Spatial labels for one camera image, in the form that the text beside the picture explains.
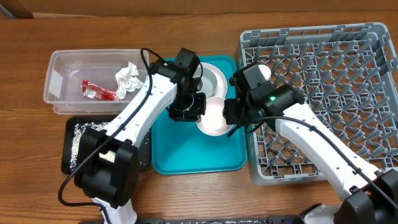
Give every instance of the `red wrapper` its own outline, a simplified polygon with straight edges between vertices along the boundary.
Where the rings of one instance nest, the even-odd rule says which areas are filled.
[[[101,100],[119,100],[116,92],[113,90],[101,88],[88,80],[83,80],[83,96],[97,98]]]

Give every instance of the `blue plastic tray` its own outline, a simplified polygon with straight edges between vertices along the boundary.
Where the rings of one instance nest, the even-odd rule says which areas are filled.
[[[218,67],[227,79],[236,72],[235,61],[229,56],[204,56],[200,60]],[[235,97],[233,86],[228,87],[226,97]],[[247,158],[243,129],[230,138],[226,134],[208,136],[194,122],[172,121],[166,110],[152,126],[152,164],[161,174],[238,170]]]

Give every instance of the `white label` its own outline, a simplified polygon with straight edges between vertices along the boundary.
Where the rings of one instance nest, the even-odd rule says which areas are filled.
[[[63,77],[53,69],[50,79],[49,92],[56,96],[58,99],[61,98],[62,80]]]

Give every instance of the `black speckled tray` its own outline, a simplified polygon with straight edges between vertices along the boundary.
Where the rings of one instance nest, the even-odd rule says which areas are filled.
[[[64,174],[71,172],[72,139],[76,124],[111,122],[116,115],[74,116],[67,121],[63,142],[61,171]],[[148,170],[152,159],[151,131],[149,130],[138,149],[140,171]]]

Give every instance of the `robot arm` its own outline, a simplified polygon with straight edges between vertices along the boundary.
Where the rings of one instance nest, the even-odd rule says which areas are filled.
[[[392,206],[398,202],[398,172],[390,170],[382,174],[377,167],[357,156],[317,119],[304,98],[291,86],[276,88],[269,81],[270,77],[269,68],[256,63],[237,71],[229,81],[236,87],[237,97],[225,100],[223,114],[227,124],[237,124],[238,127],[273,117],[265,120],[268,126],[293,142],[326,176],[343,202],[342,206],[316,207],[304,214],[302,221],[306,224],[398,223],[398,210]],[[387,202],[380,191],[355,173],[348,161],[317,132],[284,117],[303,121],[323,133],[378,190],[382,189],[394,202]]]
[[[197,93],[201,77],[193,77],[199,63],[196,54],[187,49],[181,49],[173,62],[159,59],[152,63],[148,73],[155,75],[151,76],[150,95],[123,130],[100,151],[102,154],[114,154],[114,161],[107,161],[97,155],[88,160],[88,164],[75,175],[75,185],[82,188],[85,195],[94,202],[103,205],[113,224],[135,223],[137,220],[130,199],[138,182],[137,147],[160,113],[170,106],[169,118],[174,121],[197,121],[205,113],[206,96],[204,93]],[[120,130],[121,125],[126,123],[127,118],[143,102],[149,85],[147,77],[134,99],[103,130],[87,129],[83,133],[79,144],[78,164],[86,160],[102,142],[109,140],[116,130]]]
[[[362,157],[357,156],[343,142],[340,141],[322,122],[315,116],[308,104],[296,103],[284,110],[284,116],[302,120],[311,124],[331,139],[339,149],[371,180],[376,179],[378,168]],[[294,143],[306,156],[322,171],[329,180],[341,201],[351,195],[353,186],[365,187],[368,183],[359,175],[353,173],[353,168],[328,144],[319,134],[307,127],[287,121],[276,119],[276,130],[280,135]]]

